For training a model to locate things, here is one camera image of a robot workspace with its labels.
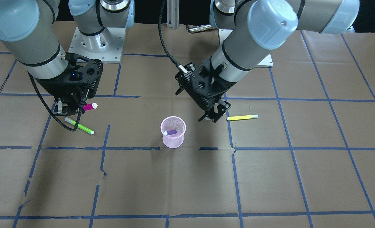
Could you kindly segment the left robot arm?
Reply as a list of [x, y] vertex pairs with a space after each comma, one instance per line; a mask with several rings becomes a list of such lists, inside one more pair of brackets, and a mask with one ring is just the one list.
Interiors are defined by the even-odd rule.
[[232, 32], [200, 64], [178, 65], [176, 95], [186, 91], [217, 122], [231, 107], [222, 95], [295, 30], [340, 34], [355, 21], [358, 0], [213, 0], [210, 24]]

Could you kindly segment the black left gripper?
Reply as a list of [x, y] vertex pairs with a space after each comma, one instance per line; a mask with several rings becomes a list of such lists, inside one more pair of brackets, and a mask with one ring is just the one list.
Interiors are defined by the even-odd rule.
[[211, 57], [209, 57], [200, 64], [191, 62], [186, 67], [188, 69], [187, 74], [179, 72], [175, 76], [179, 84], [179, 89], [175, 92], [175, 95], [186, 91], [193, 101], [205, 111], [198, 121], [207, 120], [216, 123], [231, 108], [229, 102], [219, 100], [222, 94], [235, 84], [220, 76], [225, 71], [226, 64], [222, 63], [214, 68]]

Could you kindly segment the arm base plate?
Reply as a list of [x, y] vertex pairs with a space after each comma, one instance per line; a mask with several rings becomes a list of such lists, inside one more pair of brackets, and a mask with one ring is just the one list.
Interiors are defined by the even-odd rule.
[[105, 28], [102, 33], [86, 36], [76, 27], [68, 52], [103, 63], [121, 63], [126, 39], [126, 28]]
[[[222, 45], [224, 40], [232, 33], [233, 30], [228, 30], [228, 29], [218, 29], [218, 34], [219, 34], [219, 43]], [[262, 61], [260, 61], [256, 67], [259, 68], [266, 68], [266, 67], [272, 67], [273, 61], [271, 55], [267, 55]]]

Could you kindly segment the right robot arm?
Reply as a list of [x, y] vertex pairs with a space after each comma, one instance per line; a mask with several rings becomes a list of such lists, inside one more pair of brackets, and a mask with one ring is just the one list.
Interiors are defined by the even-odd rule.
[[104, 62], [119, 62], [125, 29], [135, 21], [133, 0], [70, 0], [77, 24], [65, 51], [52, 31], [58, 0], [0, 0], [0, 41], [57, 103], [53, 114], [84, 112], [95, 96]]

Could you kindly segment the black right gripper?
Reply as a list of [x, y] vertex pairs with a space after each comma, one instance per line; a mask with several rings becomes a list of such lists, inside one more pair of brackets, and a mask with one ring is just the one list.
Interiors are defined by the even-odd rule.
[[51, 94], [57, 104], [53, 114], [71, 116], [84, 114], [87, 99], [95, 96], [103, 71], [100, 59], [90, 59], [66, 53], [67, 68], [53, 79], [36, 79]]

